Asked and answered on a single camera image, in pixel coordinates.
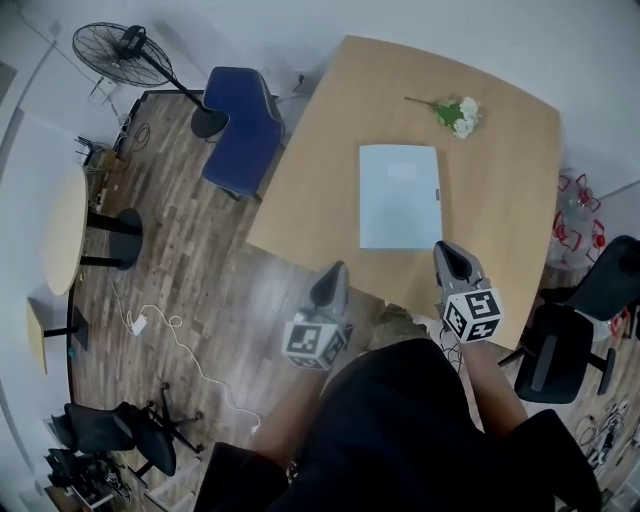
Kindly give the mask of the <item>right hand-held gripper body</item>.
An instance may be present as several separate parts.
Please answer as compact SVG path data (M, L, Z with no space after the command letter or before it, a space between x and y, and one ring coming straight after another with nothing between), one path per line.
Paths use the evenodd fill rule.
M489 340L503 318L498 290L478 258L461 246L438 241L433 249L440 288L440 317L461 344Z

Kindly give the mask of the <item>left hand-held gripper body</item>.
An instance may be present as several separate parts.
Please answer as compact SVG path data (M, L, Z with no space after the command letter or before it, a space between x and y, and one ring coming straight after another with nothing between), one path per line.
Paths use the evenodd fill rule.
M336 261L307 283L300 307L285 325L282 354L296 367L329 371L348 347L349 272Z

